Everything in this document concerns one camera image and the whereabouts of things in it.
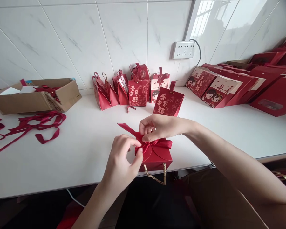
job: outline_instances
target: black cable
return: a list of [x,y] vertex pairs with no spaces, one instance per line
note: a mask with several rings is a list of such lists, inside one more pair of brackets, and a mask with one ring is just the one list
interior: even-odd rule
[[199,65],[199,62],[201,60],[201,49],[200,49],[198,42],[195,39],[190,39],[190,41],[193,41],[194,43],[196,42],[196,44],[198,45],[198,48],[199,48],[200,57],[199,57],[199,61],[198,61],[197,65],[195,66],[195,68],[196,68]]

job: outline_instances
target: hand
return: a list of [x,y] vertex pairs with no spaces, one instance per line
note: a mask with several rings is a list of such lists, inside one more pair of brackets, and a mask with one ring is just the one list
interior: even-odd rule
[[139,131],[143,142],[173,137],[190,130],[193,121],[178,117],[153,114],[140,122]]
[[127,151],[132,145],[140,147],[141,143],[127,135],[116,136],[112,143],[105,173],[100,184],[115,197],[118,197],[135,179],[143,161],[142,148],[139,148],[132,164],[127,161]]

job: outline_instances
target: white table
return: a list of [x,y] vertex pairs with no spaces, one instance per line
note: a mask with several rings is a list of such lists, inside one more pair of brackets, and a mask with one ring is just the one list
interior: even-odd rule
[[[180,117],[201,123],[254,158],[286,153],[286,115],[276,118],[249,105],[213,109],[189,89],[175,90],[185,94]],[[67,119],[60,126],[57,139],[42,145],[34,134],[42,133],[49,139],[55,130],[32,130],[0,153],[0,198],[100,182],[114,137],[130,135],[117,123],[126,123],[138,131],[139,121],[152,114],[153,107],[148,103],[145,108],[130,108],[128,114],[126,106],[100,111],[93,95],[84,96],[66,112]],[[18,117],[0,114],[6,125],[0,133],[18,126]],[[0,141],[0,145],[14,138],[12,135]],[[168,171],[211,163],[186,137],[179,135],[170,140],[173,141],[170,150],[173,163]],[[134,159],[133,149],[127,158]]]
[[[60,126],[60,135],[53,141],[40,144],[34,134],[42,133],[51,138],[55,128],[45,131],[32,130],[26,136],[0,152],[0,198],[33,194],[99,183],[103,177],[108,155],[115,136],[130,133],[117,123],[126,123],[135,131],[139,122],[153,113],[154,104],[137,107],[115,106],[100,111],[93,95],[83,96],[68,112]],[[1,116],[6,127],[0,133],[18,126],[19,115]],[[0,141],[0,146],[11,142],[18,135]],[[209,165],[210,160],[186,137],[170,138],[173,162],[167,171]],[[130,162],[134,149],[128,153]]]
[[195,120],[258,159],[286,153],[286,115],[274,117],[248,104],[211,108],[186,87],[179,116]]

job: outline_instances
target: power outlet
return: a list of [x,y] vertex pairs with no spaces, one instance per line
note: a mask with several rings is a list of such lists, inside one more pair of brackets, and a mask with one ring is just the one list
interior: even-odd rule
[[193,58],[194,42],[193,41],[176,41],[173,59]]

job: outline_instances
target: white tile wall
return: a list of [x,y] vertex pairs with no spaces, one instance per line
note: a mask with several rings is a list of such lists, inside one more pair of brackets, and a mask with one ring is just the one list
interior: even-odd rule
[[[199,60],[172,60],[192,1],[0,0],[0,88],[20,79],[75,77],[82,94],[91,76],[111,79],[129,65],[159,67],[183,86]],[[286,38],[286,0],[201,0],[192,38],[200,64],[244,59]]]

